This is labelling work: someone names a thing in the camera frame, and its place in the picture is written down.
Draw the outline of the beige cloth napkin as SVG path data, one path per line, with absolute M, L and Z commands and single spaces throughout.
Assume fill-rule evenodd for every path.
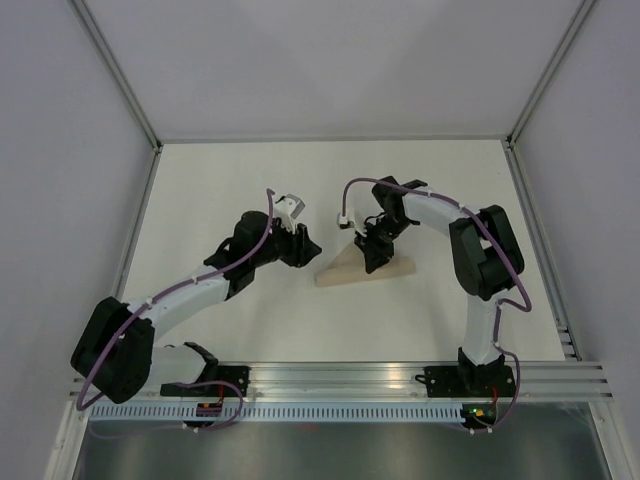
M 375 270 L 365 271 L 364 254 L 353 244 L 346 246 L 334 260 L 315 275 L 315 286 L 327 288 L 362 282 L 386 280 L 412 275 L 416 272 L 414 261 L 407 256 L 394 257 Z

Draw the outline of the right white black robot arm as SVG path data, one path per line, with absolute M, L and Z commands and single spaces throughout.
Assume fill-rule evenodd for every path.
M 465 207 L 413 180 L 392 176 L 374 181 L 381 207 L 356 229 L 355 245 L 372 274 L 391 262 L 395 240 L 410 226 L 430 227 L 450 242 L 455 277 L 467 298 L 467 320 L 454 367 L 427 367 L 417 379 L 430 397 L 510 397 L 518 391 L 517 369 L 506 361 L 515 354 L 500 345 L 502 308 L 529 312 L 532 303 L 520 279 L 525 261 L 506 211 L 491 205 Z

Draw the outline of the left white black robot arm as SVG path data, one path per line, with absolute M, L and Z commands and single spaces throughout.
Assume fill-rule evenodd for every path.
M 304 224 L 287 229 L 280 218 L 244 213 L 232 235 L 191 276 L 147 298 L 123 302 L 113 296 L 94 307 L 71 356 L 71 367 L 85 382 L 76 406 L 92 405 L 86 394 L 121 404 L 151 379 L 206 396 L 218 384 L 218 360 L 193 341 L 158 347 L 155 342 L 200 311 L 238 295 L 258 268 L 282 262 L 302 268 L 322 249 Z

